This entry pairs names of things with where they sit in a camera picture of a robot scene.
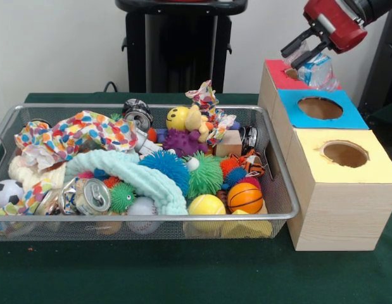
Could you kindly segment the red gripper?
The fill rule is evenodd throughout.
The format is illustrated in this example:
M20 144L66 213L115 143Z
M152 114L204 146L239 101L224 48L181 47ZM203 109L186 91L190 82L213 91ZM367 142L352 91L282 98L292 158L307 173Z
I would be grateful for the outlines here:
M333 49L336 53L345 53L360 44L367 35L363 20L345 1L308 1L304 6L303 16L310 28L281 49L283 58L296 58L291 63L295 70L300 69L325 48ZM306 40L313 35L323 42L314 49L309 49Z

